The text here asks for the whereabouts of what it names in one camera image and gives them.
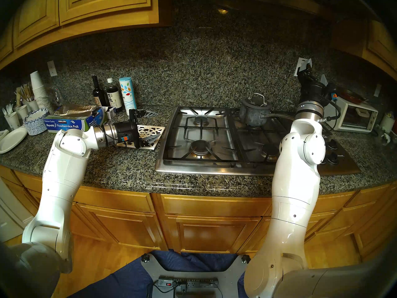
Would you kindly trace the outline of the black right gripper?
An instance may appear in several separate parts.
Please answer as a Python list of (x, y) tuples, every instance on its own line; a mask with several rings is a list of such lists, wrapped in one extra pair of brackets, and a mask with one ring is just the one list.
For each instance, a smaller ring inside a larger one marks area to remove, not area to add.
[(321, 75), (320, 82), (312, 74), (312, 59), (305, 60), (305, 69), (302, 66), (297, 70), (298, 81), (300, 82), (301, 97), (299, 102), (315, 101), (315, 102), (329, 102), (330, 96), (326, 91), (328, 81), (324, 74)]

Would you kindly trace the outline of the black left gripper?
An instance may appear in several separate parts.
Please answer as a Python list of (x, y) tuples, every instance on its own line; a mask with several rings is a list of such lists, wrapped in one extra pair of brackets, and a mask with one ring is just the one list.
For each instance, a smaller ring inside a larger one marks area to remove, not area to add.
[(116, 123), (116, 136), (118, 143), (132, 142), (135, 148), (151, 147), (160, 137), (160, 133), (151, 134), (144, 138), (140, 137), (137, 123), (138, 118), (156, 117), (158, 113), (144, 109), (130, 109), (127, 121)]

